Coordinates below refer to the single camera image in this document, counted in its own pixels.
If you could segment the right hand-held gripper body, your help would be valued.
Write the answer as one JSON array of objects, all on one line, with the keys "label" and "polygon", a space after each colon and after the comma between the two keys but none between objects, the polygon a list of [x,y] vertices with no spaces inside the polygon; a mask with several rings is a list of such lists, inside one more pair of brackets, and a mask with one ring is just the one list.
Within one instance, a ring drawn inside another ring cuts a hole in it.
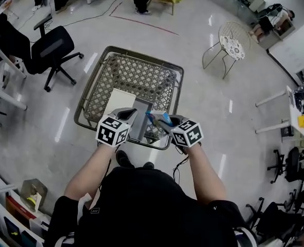
[{"label": "right hand-held gripper body", "polygon": [[182,152],[196,144],[201,145],[204,138],[200,123],[185,117],[185,121],[175,128],[170,128],[164,120],[157,120],[158,125],[172,138],[172,143]]}]

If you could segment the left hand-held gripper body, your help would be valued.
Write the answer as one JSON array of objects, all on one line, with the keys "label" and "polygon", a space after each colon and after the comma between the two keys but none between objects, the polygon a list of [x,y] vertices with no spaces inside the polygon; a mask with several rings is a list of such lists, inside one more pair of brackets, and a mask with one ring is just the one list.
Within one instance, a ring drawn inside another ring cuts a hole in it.
[{"label": "left hand-held gripper body", "polygon": [[117,117],[119,109],[113,110],[108,115],[103,115],[98,122],[95,137],[98,142],[110,147],[117,147],[127,140],[138,111],[129,120],[121,120]]}]

